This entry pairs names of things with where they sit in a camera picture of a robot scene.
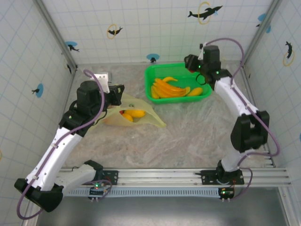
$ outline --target black mounting plate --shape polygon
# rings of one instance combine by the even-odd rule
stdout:
[[[104,170],[102,179],[105,180],[106,177],[110,178],[112,185],[117,185],[117,183],[118,183],[118,171],[117,170]]]
[[[216,170],[202,170],[200,173],[196,173],[200,175],[202,178],[202,185],[232,185],[232,181],[235,180],[236,185],[244,185],[244,177],[241,170],[231,178],[228,183],[220,184],[217,180],[217,172]]]

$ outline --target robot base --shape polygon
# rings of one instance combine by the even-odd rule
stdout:
[[[216,170],[202,170],[196,173],[202,177],[203,185],[231,185],[235,181],[236,185],[243,185],[244,177],[241,170],[226,172],[219,161]]]

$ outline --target gray floor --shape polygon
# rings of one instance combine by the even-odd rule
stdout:
[[[277,189],[252,188],[233,202],[214,198],[66,197],[40,226],[286,226]]]
[[[215,92],[193,103],[155,105],[146,98],[144,71],[149,64],[80,66],[71,89],[68,107],[75,100],[76,90],[88,80],[84,68],[94,73],[109,71],[113,84],[124,84],[125,93],[149,103],[165,128],[143,124],[133,127],[99,124],[89,131],[69,155],[65,166],[80,166],[92,159],[113,168],[199,168],[216,167],[227,150],[235,120],[228,107]],[[236,63],[222,64],[231,73]],[[235,82],[246,95],[239,73]],[[264,167],[264,158],[252,156],[242,166]]]

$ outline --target marble floor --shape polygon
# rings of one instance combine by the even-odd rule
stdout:
[[[201,168],[216,167],[227,151],[230,133],[235,123],[223,100],[211,96],[193,103],[155,105],[144,89],[144,71],[149,65],[82,65],[75,75],[67,108],[76,99],[76,90],[88,80],[82,73],[87,68],[94,73],[109,71],[113,84],[124,84],[125,93],[149,103],[165,128],[144,124],[133,127],[97,125],[74,148],[64,166],[80,166],[92,159],[104,167],[113,168]],[[237,64],[222,64],[233,73]],[[246,95],[242,75],[236,84]],[[263,157],[250,157],[242,166],[263,167]]]

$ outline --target yellow ring sticker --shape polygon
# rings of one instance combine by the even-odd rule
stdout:
[[[210,4],[209,4],[207,1],[204,1],[204,2],[202,2],[202,3],[199,5],[199,7],[198,7],[198,22],[199,22],[199,24],[202,24],[202,25],[205,25],[205,24],[209,23],[209,21],[210,21],[210,19],[211,19],[211,16],[209,16],[209,20],[208,20],[207,22],[205,22],[205,23],[203,23],[202,21],[199,20],[199,18],[200,18],[200,17],[199,17],[199,10],[201,9],[202,5],[204,5],[204,4],[210,6]]]
[[[292,64],[293,60],[295,59],[295,52],[292,50],[292,53],[293,53],[292,61],[289,62],[288,64],[286,64],[286,62],[285,62],[285,58],[286,58],[286,56],[288,55],[288,52],[286,52],[286,53],[284,54],[284,56],[283,56],[283,62],[282,62],[282,63],[283,63],[283,66],[288,67],[289,65]]]
[[[111,27],[115,27],[115,33],[114,33],[114,36],[113,37],[110,37],[109,36],[109,29],[111,28]],[[107,30],[107,37],[108,37],[108,39],[113,39],[115,36],[116,36],[116,32],[117,32],[117,25],[116,24],[111,24],[110,26],[109,26],[109,28],[108,28],[108,30]]]
[[[68,68],[67,68],[67,60],[66,60],[66,58],[64,59],[64,68],[67,70]]]

